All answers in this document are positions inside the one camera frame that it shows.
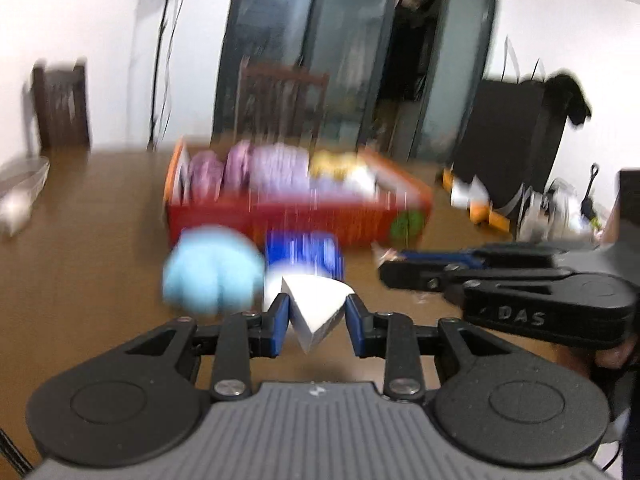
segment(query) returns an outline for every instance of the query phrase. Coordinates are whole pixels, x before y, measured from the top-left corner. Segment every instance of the white logo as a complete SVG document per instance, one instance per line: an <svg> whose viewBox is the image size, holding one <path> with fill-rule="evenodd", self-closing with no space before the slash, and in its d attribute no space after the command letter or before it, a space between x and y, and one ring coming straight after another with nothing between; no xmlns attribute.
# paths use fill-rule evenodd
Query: white logo
<svg viewBox="0 0 640 480"><path fill-rule="evenodd" d="M309 390L309 394L314 397L323 396L326 393L326 390L322 386L318 386L317 384Z"/></svg>
<svg viewBox="0 0 640 480"><path fill-rule="evenodd" d="M503 305L498 308L498 319L501 321L509 320L514 323L527 323L533 326L542 326L545 323L545 313L544 312L534 312L533 314L528 314L526 309L522 308L518 311L516 316L511 319L513 315L513 309L510 306Z"/></svg>

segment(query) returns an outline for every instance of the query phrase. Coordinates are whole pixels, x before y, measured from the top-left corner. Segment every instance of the red box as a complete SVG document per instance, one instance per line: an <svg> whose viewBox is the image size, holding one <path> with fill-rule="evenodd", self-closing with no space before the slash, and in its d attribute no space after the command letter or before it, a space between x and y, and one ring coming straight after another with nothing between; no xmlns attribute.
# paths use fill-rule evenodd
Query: red box
<svg viewBox="0 0 640 480"><path fill-rule="evenodd" d="M334 234L342 247L411 245L421 235L431 214L431 188L373 150L361 148L361 157L386 190L376 200L357 203L260 203L255 192L241 196L222 194L207 204L183 203L181 183L188 178L190 153L203 148L176 144L164 188L166 219L171 244L183 229L223 225L240 231L263 247L270 230L324 231ZM213 147L221 160L228 149Z"/></svg>

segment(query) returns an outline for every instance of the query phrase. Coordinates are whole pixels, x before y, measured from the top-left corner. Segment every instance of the black circular cover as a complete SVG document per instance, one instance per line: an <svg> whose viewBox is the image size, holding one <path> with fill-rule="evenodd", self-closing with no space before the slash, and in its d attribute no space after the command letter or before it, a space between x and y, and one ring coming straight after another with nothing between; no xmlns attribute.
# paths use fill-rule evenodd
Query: black circular cover
<svg viewBox="0 0 640 480"><path fill-rule="evenodd" d="M597 386L528 352L477 358L440 388L434 414L462 449L520 468L584 457L609 423Z"/></svg>
<svg viewBox="0 0 640 480"><path fill-rule="evenodd" d="M191 383L148 356L96 358L44 383L27 424L46 455L85 466L143 462L185 439L200 418Z"/></svg>

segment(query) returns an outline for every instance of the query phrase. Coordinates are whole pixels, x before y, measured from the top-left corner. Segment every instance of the white triangular block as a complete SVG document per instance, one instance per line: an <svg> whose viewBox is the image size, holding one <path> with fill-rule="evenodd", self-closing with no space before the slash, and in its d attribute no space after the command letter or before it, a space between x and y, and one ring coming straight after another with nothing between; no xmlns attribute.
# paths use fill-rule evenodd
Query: white triangular block
<svg viewBox="0 0 640 480"><path fill-rule="evenodd" d="M344 300L353 289L323 276L284 276L282 291L291 298L289 319L302 349L309 353L340 322Z"/></svg>

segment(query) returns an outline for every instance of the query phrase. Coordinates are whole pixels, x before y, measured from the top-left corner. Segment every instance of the table surface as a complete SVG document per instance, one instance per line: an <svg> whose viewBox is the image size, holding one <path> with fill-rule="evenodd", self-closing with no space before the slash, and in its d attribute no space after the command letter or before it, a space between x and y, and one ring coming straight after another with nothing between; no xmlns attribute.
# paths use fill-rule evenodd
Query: table surface
<svg viewBox="0 0 640 480"><path fill-rule="evenodd" d="M47 378L179 315L160 295L162 264L169 253L161 199L170 155L53 153L30 224L0 242L0 426L33 463L39 458L24 422L32 391ZM433 181L433 168L408 169ZM500 239L475 228L465 211L450 208L446 194L434 190L423 248L456 250ZM403 312L417 324L459 316L437 295L385 288L370 251L345 253L346 281L370 310ZM555 358L551 345L504 337ZM203 387L210 362L203 359L198 377ZM427 384L437 387L433 359L422 362ZM383 367L382 359L353 355L341 323L309 355L288 335L281 357L252 360L252 376L256 383L374 381L380 387ZM0 459L0 478L12 475Z"/></svg>

